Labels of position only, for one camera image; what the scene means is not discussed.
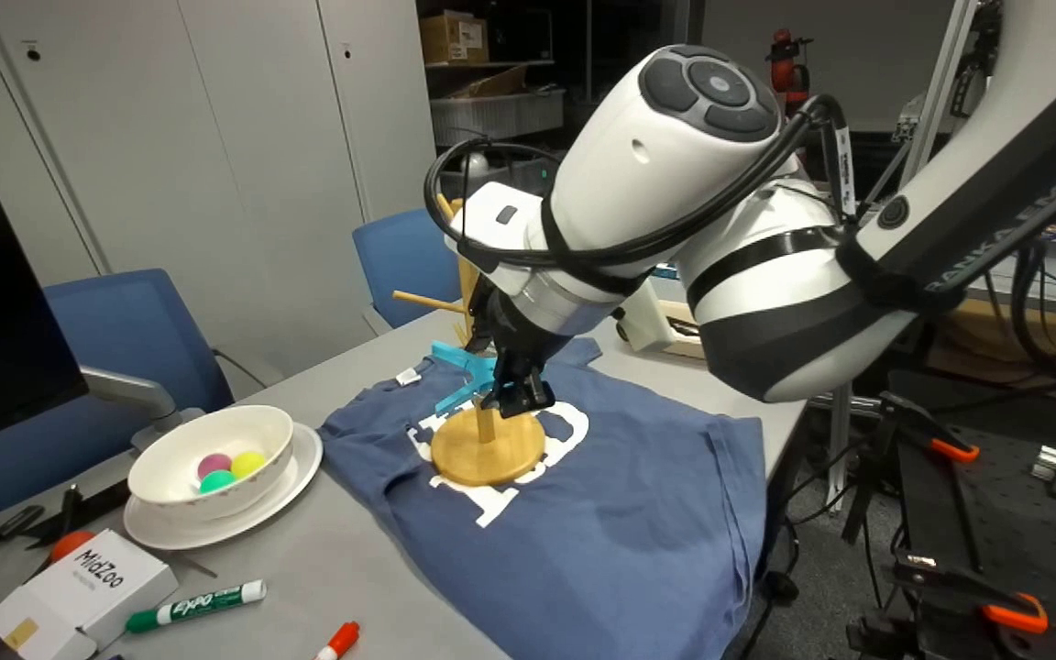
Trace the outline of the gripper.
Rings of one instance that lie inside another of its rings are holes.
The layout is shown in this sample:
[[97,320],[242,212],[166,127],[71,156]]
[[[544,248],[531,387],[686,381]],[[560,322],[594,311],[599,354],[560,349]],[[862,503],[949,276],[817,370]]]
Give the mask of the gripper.
[[554,406],[555,393],[541,372],[571,341],[570,335],[542,329],[490,279],[477,280],[468,309],[475,321],[475,333],[489,339],[496,351],[493,385],[482,398],[480,408],[525,413]]

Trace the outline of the wooden rack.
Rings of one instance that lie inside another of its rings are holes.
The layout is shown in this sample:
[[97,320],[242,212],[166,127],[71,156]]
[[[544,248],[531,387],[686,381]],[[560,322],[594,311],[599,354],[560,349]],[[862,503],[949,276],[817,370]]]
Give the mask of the wooden rack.
[[[468,309],[472,288],[480,279],[478,269],[457,252],[458,280],[463,293],[461,303],[447,303],[420,295],[400,290],[392,293],[397,300],[461,314],[472,329],[456,328],[463,342],[461,348],[480,355],[475,333],[475,321]],[[429,454],[437,472],[445,479],[465,486],[491,486],[511,483],[531,472],[544,455],[545,431],[532,416],[504,418],[498,409],[483,410],[482,398],[464,401],[455,410],[445,413],[445,422],[434,431]]]

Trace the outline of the beige device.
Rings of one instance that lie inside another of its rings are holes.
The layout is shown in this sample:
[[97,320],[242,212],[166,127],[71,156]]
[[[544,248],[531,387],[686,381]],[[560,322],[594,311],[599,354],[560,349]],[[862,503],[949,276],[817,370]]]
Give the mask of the beige device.
[[648,280],[612,312],[621,341],[637,354],[704,359],[699,322],[693,318],[679,280]]

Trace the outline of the blue t-shirt with white print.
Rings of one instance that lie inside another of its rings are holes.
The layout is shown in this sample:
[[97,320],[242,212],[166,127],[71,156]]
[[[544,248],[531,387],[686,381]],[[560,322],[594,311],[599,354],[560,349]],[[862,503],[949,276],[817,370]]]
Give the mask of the blue t-shirt with white print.
[[763,546],[763,427],[603,375],[579,338],[545,369],[544,455],[528,475],[439,475],[437,356],[319,427],[328,471],[441,593],[514,660],[720,660]]

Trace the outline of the blue office chair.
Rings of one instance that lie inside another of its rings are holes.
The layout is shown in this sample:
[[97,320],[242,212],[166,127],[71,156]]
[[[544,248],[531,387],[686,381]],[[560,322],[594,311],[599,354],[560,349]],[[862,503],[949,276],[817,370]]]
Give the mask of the blue office chair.
[[[77,362],[156,381],[183,410],[234,400],[210,344],[161,269],[67,281],[48,303]],[[0,511],[122,454],[149,418],[83,396],[0,431]]]
[[397,300],[394,290],[453,303],[460,300],[456,252],[425,209],[391,214],[352,233],[373,309],[390,327],[407,325],[431,309]]

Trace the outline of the white plate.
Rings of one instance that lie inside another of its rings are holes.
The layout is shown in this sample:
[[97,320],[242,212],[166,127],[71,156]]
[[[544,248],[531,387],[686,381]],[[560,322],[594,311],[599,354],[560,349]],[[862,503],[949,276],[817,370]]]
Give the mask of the white plate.
[[211,521],[185,521],[155,512],[154,507],[130,497],[122,510],[122,527],[131,540],[142,546],[165,551],[197,550],[227,542],[276,518],[291,502],[305,492],[322,461],[324,446],[317,431],[299,423],[293,439],[293,458],[280,480],[246,510]]

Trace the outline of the white plastic basket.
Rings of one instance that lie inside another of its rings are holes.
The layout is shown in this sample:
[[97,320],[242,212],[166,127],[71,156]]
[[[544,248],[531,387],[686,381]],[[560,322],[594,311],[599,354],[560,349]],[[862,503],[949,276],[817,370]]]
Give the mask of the white plastic basket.
[[563,125],[566,91],[544,89],[477,99],[429,102],[434,143],[449,147],[472,138],[518,138]]

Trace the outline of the brown cardboard box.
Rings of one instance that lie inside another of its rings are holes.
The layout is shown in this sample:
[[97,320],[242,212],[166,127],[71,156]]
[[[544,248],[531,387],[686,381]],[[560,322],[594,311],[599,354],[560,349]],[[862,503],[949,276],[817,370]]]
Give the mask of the brown cardboard box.
[[426,64],[480,64],[490,62],[488,21],[469,13],[448,11],[420,18]]

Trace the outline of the white bowl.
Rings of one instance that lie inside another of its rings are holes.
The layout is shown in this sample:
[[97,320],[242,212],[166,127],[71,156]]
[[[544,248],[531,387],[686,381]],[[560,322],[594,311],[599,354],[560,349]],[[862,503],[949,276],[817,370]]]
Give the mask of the white bowl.
[[[172,521],[208,522],[243,512],[267,496],[294,455],[299,430],[290,415],[274,406],[234,406],[181,425],[146,448],[129,469],[131,496]],[[246,475],[213,491],[203,491],[197,468],[206,457],[237,463],[253,454],[260,461]]]

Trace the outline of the green marker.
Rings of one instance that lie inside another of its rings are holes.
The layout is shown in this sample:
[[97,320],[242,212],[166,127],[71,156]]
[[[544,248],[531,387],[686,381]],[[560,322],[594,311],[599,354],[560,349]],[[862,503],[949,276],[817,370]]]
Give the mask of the green marker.
[[172,623],[192,620],[206,615],[238,609],[248,604],[256,604],[267,598],[269,592],[267,581],[253,580],[244,582],[234,588],[211,590],[162,605],[158,609],[136,611],[130,615],[125,623],[126,633],[147,633]]

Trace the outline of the white cabinet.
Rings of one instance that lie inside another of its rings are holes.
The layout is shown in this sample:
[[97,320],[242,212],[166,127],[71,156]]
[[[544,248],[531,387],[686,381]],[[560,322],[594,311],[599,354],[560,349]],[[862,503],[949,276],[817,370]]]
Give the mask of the white cabinet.
[[0,0],[0,201],[41,283],[163,269],[288,375],[377,337],[352,235],[434,155],[415,0]]

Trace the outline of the red fire extinguisher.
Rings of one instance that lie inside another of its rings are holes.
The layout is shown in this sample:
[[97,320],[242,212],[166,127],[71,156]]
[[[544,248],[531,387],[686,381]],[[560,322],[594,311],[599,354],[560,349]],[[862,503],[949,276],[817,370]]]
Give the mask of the red fire extinguisher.
[[777,29],[765,56],[770,81],[786,117],[791,117],[810,97],[808,45],[813,38],[795,38],[789,29]]

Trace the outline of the orange ball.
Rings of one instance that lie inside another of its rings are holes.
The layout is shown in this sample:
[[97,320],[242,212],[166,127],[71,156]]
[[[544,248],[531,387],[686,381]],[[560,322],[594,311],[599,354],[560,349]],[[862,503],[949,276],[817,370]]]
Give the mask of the orange ball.
[[49,561],[51,563],[55,563],[55,561],[60,561],[64,557],[69,557],[72,552],[77,550],[77,548],[83,546],[84,543],[91,542],[94,536],[95,533],[88,530],[76,530],[71,533],[67,533],[51,547],[48,553]]

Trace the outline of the white cardboard box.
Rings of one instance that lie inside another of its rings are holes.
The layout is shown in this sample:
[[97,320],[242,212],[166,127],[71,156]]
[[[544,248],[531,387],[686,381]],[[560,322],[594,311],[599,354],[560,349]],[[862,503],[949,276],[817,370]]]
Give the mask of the white cardboard box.
[[0,602],[0,640],[18,660],[91,660],[178,588],[168,564],[103,530]]

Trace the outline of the aluminium profile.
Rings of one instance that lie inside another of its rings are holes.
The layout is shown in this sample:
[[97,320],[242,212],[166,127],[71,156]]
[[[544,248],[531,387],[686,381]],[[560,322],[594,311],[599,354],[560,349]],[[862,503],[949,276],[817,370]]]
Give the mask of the aluminium profile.
[[980,0],[953,0],[950,18],[936,54],[926,91],[898,114],[895,142],[901,143],[902,169],[898,184],[904,185],[931,158],[936,135],[950,103],[957,67],[972,34],[972,22]]

